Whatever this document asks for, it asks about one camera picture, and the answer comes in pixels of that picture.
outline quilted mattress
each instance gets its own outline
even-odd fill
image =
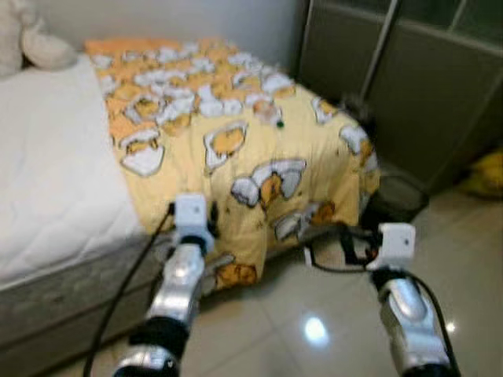
[[[0,292],[144,239],[89,59],[0,82]]]

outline black wire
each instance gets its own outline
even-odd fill
[[[410,273],[409,271],[402,271],[406,276],[412,279],[415,283],[419,284],[421,288],[424,289],[426,294],[428,295],[433,307],[435,308],[437,319],[440,324],[440,331],[442,332],[443,341],[446,345],[447,357],[449,358],[450,366],[453,369],[453,373],[456,377],[461,376],[461,371],[459,370],[459,366],[457,365],[456,356],[454,356],[453,345],[450,342],[449,333],[447,332],[446,320],[442,313],[442,308],[440,307],[439,300],[436,298],[435,294],[431,290],[431,288],[419,277]]]
[[[99,327],[96,330],[96,333],[94,334],[93,337],[93,342],[91,343],[91,348],[90,351],[87,355],[86,359],[86,364],[84,365],[84,370],[83,370],[83,377],[91,377],[91,370],[93,368],[93,362],[94,358],[96,357],[96,354],[98,350],[100,349],[100,344],[101,344],[101,338],[103,336],[103,333],[105,332],[105,329],[108,326],[108,322],[110,321],[110,318],[112,317],[112,314],[116,310],[117,304],[119,304],[121,298],[124,295],[124,291],[126,290],[127,286],[129,285],[131,279],[133,278],[134,274],[140,267],[140,265],[143,263],[145,260],[145,257],[149,253],[149,251],[152,249],[153,244],[156,242],[157,237],[159,236],[161,229],[164,226],[164,223],[166,222],[167,218],[173,214],[174,212],[174,206],[170,204],[169,209],[166,210],[166,214],[164,215],[163,219],[160,221],[159,225],[157,226],[156,231],[152,234],[150,237],[149,242],[145,245],[139,256],[137,257],[136,261],[134,262],[133,266],[127,273],[126,277],[124,278],[123,282],[120,284],[119,289],[117,290],[116,295],[114,296],[112,303],[110,306],[107,308],[107,311],[105,315],[103,316],[103,319],[100,322]]]
[[[331,269],[329,267],[325,267],[324,265],[319,265],[316,262],[316,258],[314,257],[314,252],[312,247],[307,247],[311,255],[311,265],[320,269],[321,271],[325,271],[326,273],[366,273],[367,269],[365,267],[361,267],[360,269]]]

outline white plush toy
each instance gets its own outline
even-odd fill
[[[23,55],[41,69],[57,70],[77,61],[77,52],[48,34],[29,0],[0,0],[0,78],[21,70]]]

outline tiled floor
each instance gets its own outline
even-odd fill
[[[433,287],[455,326],[463,376],[503,375],[502,203],[447,192],[415,222],[411,270]],[[103,350],[95,375],[111,375],[124,350],[124,341]],[[183,367],[182,377],[395,375],[368,278],[308,269],[300,253],[272,261],[254,287],[204,300]],[[55,376],[78,376],[81,368]]]

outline yellow blanket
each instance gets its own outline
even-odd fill
[[[295,245],[311,225],[356,224],[379,184],[351,117],[222,40],[111,39],[86,50],[147,231],[181,192],[218,205],[205,293],[256,282],[267,249]]]

